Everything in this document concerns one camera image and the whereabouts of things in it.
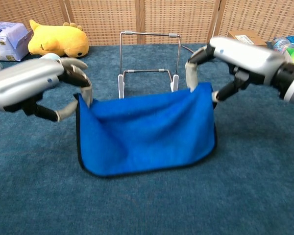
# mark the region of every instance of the wire stand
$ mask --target wire stand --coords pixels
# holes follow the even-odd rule
[[[154,69],[154,70],[125,70],[122,71],[122,36],[123,35],[145,35],[145,36],[162,36],[162,37],[170,37],[170,38],[179,38],[178,41],[178,52],[177,52],[177,61],[176,61],[176,70],[173,77],[171,73],[167,69]],[[127,73],[135,73],[135,72],[166,72],[169,75],[170,79],[170,88],[171,92],[175,92],[178,89],[178,80],[179,75],[177,74],[178,64],[180,60],[180,51],[181,51],[181,36],[177,33],[140,33],[140,32],[133,32],[133,31],[123,31],[120,33],[120,74],[118,76],[118,84],[119,84],[119,98],[124,98],[124,87],[125,87],[125,75]]]

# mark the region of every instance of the white box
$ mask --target white box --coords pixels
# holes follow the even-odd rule
[[[0,61],[21,61],[32,34],[22,23],[0,22]]]

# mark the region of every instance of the wall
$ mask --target wall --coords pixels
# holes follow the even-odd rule
[[[5,0],[0,21],[81,25],[91,45],[116,45],[120,32],[178,33],[182,43],[206,43],[231,29],[254,30],[265,40],[294,35],[294,0]],[[124,44],[177,43],[125,36]]]

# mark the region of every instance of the stuffed animal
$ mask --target stuffed animal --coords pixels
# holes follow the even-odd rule
[[[42,25],[30,20],[33,37],[28,43],[31,54],[81,57],[88,53],[88,38],[83,28],[75,23],[65,22],[62,26]]]

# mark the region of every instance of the robotic arm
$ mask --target robotic arm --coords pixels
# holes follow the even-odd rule
[[[50,121],[62,121],[76,109],[77,100],[64,109],[54,111],[38,105],[44,91],[60,82],[81,88],[86,103],[92,101],[92,84],[82,69],[87,65],[75,58],[31,59],[0,70],[0,111],[23,110],[27,116],[35,115]]]
[[[214,102],[224,101],[249,84],[272,86],[280,98],[294,104],[294,64],[281,53],[227,37],[213,37],[207,46],[195,51],[185,64],[186,81],[193,91],[198,84],[196,68],[214,58],[226,62],[234,81],[213,92]]]

